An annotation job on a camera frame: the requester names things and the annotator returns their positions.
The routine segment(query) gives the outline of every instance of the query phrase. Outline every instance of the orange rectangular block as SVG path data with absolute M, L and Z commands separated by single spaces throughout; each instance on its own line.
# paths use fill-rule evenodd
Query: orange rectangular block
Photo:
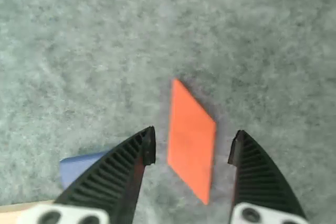
M 171 102 L 167 162 L 207 205 L 216 123 L 176 79 L 173 81 Z

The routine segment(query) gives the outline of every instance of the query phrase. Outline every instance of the screw hole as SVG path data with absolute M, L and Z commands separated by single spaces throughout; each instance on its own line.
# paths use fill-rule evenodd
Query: screw hole
M 56 224 L 61 218 L 61 214 L 57 211 L 50 211 L 42 215 L 38 224 Z
M 259 223 L 260 222 L 260 214 L 254 210 L 253 208 L 245 208 L 241 213 L 243 218 L 251 223 Z
M 99 219 L 96 216 L 87 216 L 79 224 L 99 224 Z
M 285 220 L 282 224 L 298 224 L 298 223 L 291 220 Z

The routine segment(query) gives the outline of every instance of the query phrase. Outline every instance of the gray carpet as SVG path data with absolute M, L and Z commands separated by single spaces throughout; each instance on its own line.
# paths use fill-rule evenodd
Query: gray carpet
M 211 204 L 165 164 L 170 85 L 218 123 Z M 226 223 L 236 130 L 311 223 L 336 223 L 336 0 L 0 0 L 0 205 L 53 199 L 60 159 L 154 125 L 134 223 Z

